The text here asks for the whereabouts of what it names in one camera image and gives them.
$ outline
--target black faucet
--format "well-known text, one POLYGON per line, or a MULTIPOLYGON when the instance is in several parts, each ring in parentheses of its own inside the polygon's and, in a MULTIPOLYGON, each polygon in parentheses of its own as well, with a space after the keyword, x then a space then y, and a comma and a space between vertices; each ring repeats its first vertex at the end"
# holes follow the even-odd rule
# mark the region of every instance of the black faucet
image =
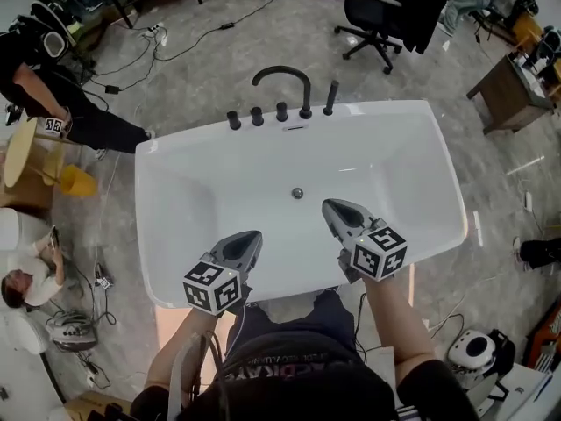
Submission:
POLYGON ((305 119, 312 117, 312 111, 309 108, 309 96, 312 90, 312 84, 309 81, 308 76, 297 68, 288 66, 272 66, 264 68, 253 77, 253 86, 257 86, 265 76, 272 74, 289 74, 300 78, 300 81, 302 81, 302 84, 304 85, 304 102, 302 104, 302 108, 300 109, 300 117, 305 119))

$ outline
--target gray floor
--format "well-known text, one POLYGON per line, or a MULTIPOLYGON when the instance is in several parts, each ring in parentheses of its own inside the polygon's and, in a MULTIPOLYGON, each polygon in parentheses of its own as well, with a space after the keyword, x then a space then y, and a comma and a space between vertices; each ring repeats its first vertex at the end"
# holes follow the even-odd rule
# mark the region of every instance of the gray floor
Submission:
MULTIPOLYGON (((210 27, 240 18, 265 1, 204 0, 198 5, 196 0, 180 0, 146 13, 137 26, 163 21, 169 35, 160 56, 169 57, 190 46, 210 27)), ((254 105, 273 111, 275 104, 284 100, 289 107, 297 107, 302 103, 302 89, 293 78, 277 76, 264 80, 258 88, 250 84, 258 70, 277 64, 297 67, 309 75, 315 104, 324 102, 333 79, 341 83, 340 102, 428 100, 450 149, 470 231, 462 246, 416 264, 415 307, 434 325, 471 289, 457 310, 465 315, 466 325, 485 331, 501 329, 515 341, 520 354, 525 334, 560 288, 557 274, 524 273, 512 255, 514 236, 540 236, 534 218, 522 207, 525 189, 533 194, 540 225, 558 223, 558 115, 544 116, 516 135, 499 132, 483 136, 485 106, 479 97, 468 101, 465 93, 508 49, 495 38, 487 41, 486 35, 481 36, 479 47, 473 37, 475 26, 469 20, 461 24, 447 50, 443 45, 448 38, 440 31, 435 32, 424 55, 404 50, 395 57, 390 76, 382 74, 383 64, 373 48, 343 61, 341 53, 350 47, 347 35, 333 33, 339 24, 348 25, 343 0, 276 0, 235 29, 207 36, 189 54, 157 63, 146 82, 105 98, 113 112, 155 129, 159 135, 222 121, 231 110, 246 114, 254 105), (539 161, 516 171, 536 159, 539 161), (479 213, 483 246, 474 229, 474 211, 479 213)), ((132 61, 144 47, 138 32, 111 27, 98 50, 98 72, 132 61)), ((150 59, 147 54, 134 66, 99 81, 121 87, 130 84, 144 76, 150 59)), ((87 89, 101 92, 91 84, 87 89)), ((105 160, 95 162, 84 147, 80 161, 99 180, 99 196, 79 200, 57 195, 53 220, 65 238, 72 239, 73 256, 84 273, 92 275, 98 242, 99 258, 115 278, 109 304, 118 323, 109 326, 101 321, 100 345, 92 359, 113 382, 106 391, 132 399, 145 379, 143 373, 158 342, 153 304, 144 291, 138 264, 132 156, 120 156, 110 193, 104 196, 116 158, 116 153, 109 153, 105 160)), ((401 272, 399 281, 407 292, 407 270, 401 272)), ((358 284, 341 289, 345 305, 355 314, 362 291, 358 284)), ((82 301, 88 307, 88 297, 82 301)), ((312 295, 305 295, 266 306, 275 320, 282 320, 305 314, 312 301, 312 295)), ((368 310, 362 319, 361 343, 376 346, 368 310)), ((454 318, 438 333, 435 341, 440 352, 458 329, 454 318)), ((85 389, 85 373, 73 356, 51 350, 49 358, 68 395, 85 389)))

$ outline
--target black office chair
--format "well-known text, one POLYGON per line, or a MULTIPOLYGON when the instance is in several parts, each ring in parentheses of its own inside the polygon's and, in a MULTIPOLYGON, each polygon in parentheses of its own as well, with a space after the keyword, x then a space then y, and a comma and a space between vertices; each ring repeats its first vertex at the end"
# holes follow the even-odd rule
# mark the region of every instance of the black office chair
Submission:
POLYGON ((389 75, 394 65, 387 57, 387 48, 392 46, 398 54, 403 46, 423 54, 437 26, 440 11, 448 0, 344 0, 344 13, 349 22, 358 28, 337 26, 335 33, 348 32, 363 39, 358 45, 343 54, 348 60, 352 54, 365 46, 378 50, 387 66, 389 75), (388 40, 400 39, 403 46, 388 40))
POLYGON ((399 27, 401 4, 395 0, 344 0, 344 14, 351 24, 364 31, 336 26, 335 33, 348 32, 364 40, 347 53, 343 53, 343 59, 350 59, 352 54, 362 50, 365 46, 374 46, 387 64, 384 67, 384 73, 389 75, 394 65, 387 57, 387 47, 392 46, 397 54, 403 48, 403 46, 387 40, 388 37, 402 39, 399 27))

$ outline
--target black tap handle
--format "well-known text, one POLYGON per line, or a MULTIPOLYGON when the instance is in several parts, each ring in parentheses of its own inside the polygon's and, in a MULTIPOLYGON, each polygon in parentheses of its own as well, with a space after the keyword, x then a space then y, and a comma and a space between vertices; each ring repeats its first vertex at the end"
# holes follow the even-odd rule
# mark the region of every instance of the black tap handle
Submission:
POLYGON ((327 104, 323 108, 323 114, 330 116, 333 113, 333 104, 337 96, 337 89, 339 89, 339 81, 333 80, 331 82, 330 93, 327 96, 327 104))
POLYGON ((284 102, 277 103, 277 120, 280 122, 286 122, 288 119, 287 114, 287 104, 284 102))
POLYGON ((263 111, 259 106, 252 108, 250 114, 252 114, 253 124, 255 126, 263 125, 263 111))
POLYGON ((238 113, 235 111, 230 111, 226 114, 228 121, 230 122, 230 128, 234 131, 242 127, 242 122, 239 121, 238 113))

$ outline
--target robotic hand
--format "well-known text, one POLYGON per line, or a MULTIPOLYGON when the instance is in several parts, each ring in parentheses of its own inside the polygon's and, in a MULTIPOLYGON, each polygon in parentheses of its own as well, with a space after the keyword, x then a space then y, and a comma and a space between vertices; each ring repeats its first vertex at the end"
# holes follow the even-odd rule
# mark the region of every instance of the robotic hand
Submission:
POLYGON ((407 265, 407 242, 381 218, 350 201, 323 201, 322 214, 343 245, 339 266, 350 283, 360 275, 381 281, 407 265))
POLYGON ((221 316, 225 310, 236 313, 252 290, 245 281, 262 246, 259 231, 240 232, 220 240, 183 277, 188 303, 212 315, 221 316))

